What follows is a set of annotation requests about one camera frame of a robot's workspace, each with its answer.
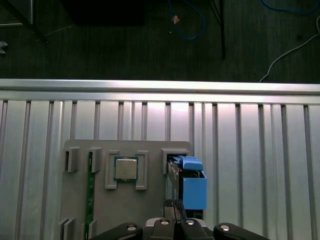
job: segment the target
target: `silver metal frame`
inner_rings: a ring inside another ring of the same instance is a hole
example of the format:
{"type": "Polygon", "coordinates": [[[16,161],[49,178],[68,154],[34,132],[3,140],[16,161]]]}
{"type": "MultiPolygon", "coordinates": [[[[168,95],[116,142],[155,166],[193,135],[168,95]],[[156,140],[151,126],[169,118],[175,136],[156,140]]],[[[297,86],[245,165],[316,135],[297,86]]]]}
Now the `silver metal frame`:
{"type": "Polygon", "coordinates": [[[43,43],[47,43],[48,39],[46,36],[39,31],[39,29],[34,24],[34,0],[30,1],[30,13],[29,19],[27,19],[21,12],[9,2],[9,0],[0,0],[0,6],[7,10],[11,15],[13,15],[19,22],[2,23],[0,27],[18,27],[25,26],[26,28],[32,30],[35,36],[43,43]]]}
{"type": "Polygon", "coordinates": [[[58,159],[66,140],[96,139],[190,142],[208,179],[209,228],[315,240],[319,93],[305,84],[0,79],[0,238],[57,239],[58,159]]]}
{"type": "MultiPolygon", "coordinates": [[[[34,0],[30,0],[30,11],[29,11],[29,21],[31,24],[34,24],[34,19],[35,19],[35,16],[34,16],[34,0]]],[[[22,22],[3,22],[3,23],[0,23],[0,28],[11,28],[11,27],[21,27],[23,26],[23,23],[22,22]]]]}
{"type": "Polygon", "coordinates": [[[10,100],[320,104],[319,95],[315,84],[0,78],[10,100]]]}

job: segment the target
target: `blue clip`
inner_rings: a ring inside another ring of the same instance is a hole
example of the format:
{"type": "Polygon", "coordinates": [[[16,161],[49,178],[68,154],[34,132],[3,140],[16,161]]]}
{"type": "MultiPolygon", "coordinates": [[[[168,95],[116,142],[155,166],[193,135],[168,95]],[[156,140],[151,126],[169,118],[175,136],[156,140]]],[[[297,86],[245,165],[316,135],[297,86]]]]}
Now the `blue clip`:
{"type": "Polygon", "coordinates": [[[203,171],[204,166],[195,156],[178,156],[182,160],[184,170],[203,171]]]}

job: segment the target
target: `blue plastic latch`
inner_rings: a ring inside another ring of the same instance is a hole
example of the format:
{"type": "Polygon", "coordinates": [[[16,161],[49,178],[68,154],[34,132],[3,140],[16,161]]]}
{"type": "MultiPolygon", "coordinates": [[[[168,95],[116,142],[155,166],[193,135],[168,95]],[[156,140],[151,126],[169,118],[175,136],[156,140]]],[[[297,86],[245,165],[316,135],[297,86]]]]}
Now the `blue plastic latch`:
{"type": "Polygon", "coordinates": [[[183,205],[185,209],[204,210],[207,208],[207,177],[183,178],[183,205]]]}
{"type": "Polygon", "coordinates": [[[203,171],[204,166],[195,156],[183,156],[182,166],[184,170],[203,171]]]}

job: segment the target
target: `black cable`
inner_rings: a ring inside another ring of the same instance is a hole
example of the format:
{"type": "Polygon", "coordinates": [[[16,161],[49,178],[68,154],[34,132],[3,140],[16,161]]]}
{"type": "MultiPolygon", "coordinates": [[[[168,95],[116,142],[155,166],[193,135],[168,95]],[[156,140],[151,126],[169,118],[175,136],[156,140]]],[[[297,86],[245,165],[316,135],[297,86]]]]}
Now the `black cable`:
{"type": "Polygon", "coordinates": [[[211,10],[213,12],[213,15],[214,15],[216,21],[218,22],[219,25],[221,25],[221,23],[220,23],[220,14],[219,14],[218,7],[217,7],[215,1],[214,0],[209,0],[209,5],[211,7],[211,10]]]}

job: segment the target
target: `dark carpet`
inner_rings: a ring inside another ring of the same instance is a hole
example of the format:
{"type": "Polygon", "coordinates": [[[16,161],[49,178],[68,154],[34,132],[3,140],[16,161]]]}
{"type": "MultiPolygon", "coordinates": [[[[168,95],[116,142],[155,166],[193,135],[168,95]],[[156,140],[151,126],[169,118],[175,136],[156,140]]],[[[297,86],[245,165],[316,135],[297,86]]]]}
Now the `dark carpet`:
{"type": "MultiPolygon", "coordinates": [[[[36,23],[45,34],[74,24],[60,1],[35,1],[36,23]]],[[[269,10],[259,0],[225,0],[222,60],[220,27],[208,0],[190,2],[206,19],[205,32],[195,40],[177,35],[165,0],[144,3],[143,25],[76,25],[48,35],[48,44],[36,42],[24,27],[0,28],[0,40],[9,44],[0,56],[0,78],[258,82],[274,59],[317,34],[320,9],[303,16],[269,10]]],[[[304,10],[315,4],[269,2],[304,10]]],[[[28,15],[27,0],[13,3],[28,15]]],[[[192,36],[201,30],[201,18],[191,7],[183,2],[173,6],[182,32],[192,36]]],[[[118,17],[125,16],[119,11],[118,17]]],[[[1,9],[0,20],[8,19],[1,9]]],[[[264,82],[320,82],[320,37],[276,63],[264,82]]]]}

